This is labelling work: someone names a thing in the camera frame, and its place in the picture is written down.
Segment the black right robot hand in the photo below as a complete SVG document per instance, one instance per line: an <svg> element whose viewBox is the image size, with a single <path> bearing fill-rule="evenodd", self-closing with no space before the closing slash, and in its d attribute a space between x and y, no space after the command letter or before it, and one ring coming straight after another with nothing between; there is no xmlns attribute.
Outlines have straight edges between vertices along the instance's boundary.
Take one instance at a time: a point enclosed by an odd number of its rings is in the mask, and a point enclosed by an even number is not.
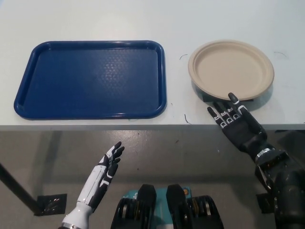
<svg viewBox="0 0 305 229"><path fill-rule="evenodd" d="M261 151L274 147L267 142L267 133L248 109L233 94L229 93L230 103L214 102L207 111L220 126L227 139L241 152L255 161Z"/></svg>

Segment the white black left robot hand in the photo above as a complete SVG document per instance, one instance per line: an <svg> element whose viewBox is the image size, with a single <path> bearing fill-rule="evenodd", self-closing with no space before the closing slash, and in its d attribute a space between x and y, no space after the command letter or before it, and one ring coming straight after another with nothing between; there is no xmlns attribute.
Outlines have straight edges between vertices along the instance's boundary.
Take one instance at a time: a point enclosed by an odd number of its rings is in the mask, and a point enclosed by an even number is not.
<svg viewBox="0 0 305 229"><path fill-rule="evenodd" d="M88 205L93 211L96 210L118 169L123 151L122 143L118 142L105 153L85 182L78 202Z"/></svg>

